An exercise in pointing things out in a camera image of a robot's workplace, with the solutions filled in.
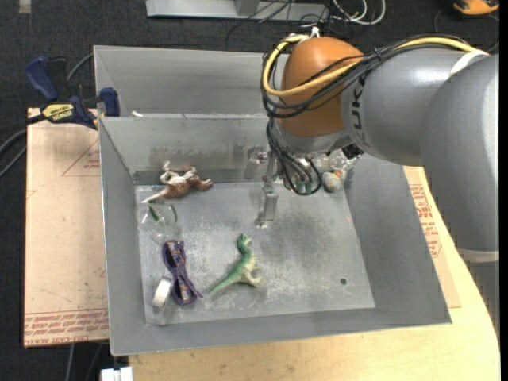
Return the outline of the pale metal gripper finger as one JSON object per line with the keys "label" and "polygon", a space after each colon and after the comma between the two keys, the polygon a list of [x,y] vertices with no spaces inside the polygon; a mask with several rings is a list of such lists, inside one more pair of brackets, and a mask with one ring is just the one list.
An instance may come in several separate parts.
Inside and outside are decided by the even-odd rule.
{"label": "pale metal gripper finger", "polygon": [[266,164],[269,159],[269,151],[264,146],[255,146],[247,151],[247,163],[245,166],[245,178],[254,179],[258,169]]}
{"label": "pale metal gripper finger", "polygon": [[256,218],[256,225],[267,227],[274,223],[279,195],[274,188],[273,179],[267,175],[264,177],[263,186],[260,192],[259,211]]}

